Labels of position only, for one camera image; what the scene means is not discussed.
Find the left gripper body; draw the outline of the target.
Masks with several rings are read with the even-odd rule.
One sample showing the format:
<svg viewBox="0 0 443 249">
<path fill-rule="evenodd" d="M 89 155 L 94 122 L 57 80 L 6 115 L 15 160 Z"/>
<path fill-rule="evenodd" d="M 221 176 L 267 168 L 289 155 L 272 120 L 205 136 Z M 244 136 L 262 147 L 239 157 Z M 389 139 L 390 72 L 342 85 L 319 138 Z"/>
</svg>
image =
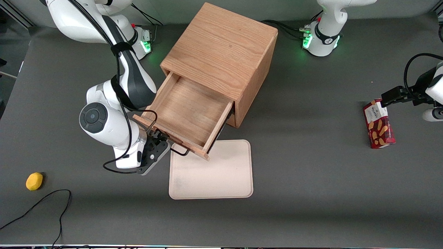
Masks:
<svg viewBox="0 0 443 249">
<path fill-rule="evenodd" d="M 442 106 L 442 62 L 425 72 L 417 79 L 414 90 L 419 95 L 418 100 L 413 100 L 413 105 L 433 104 Z"/>
</svg>

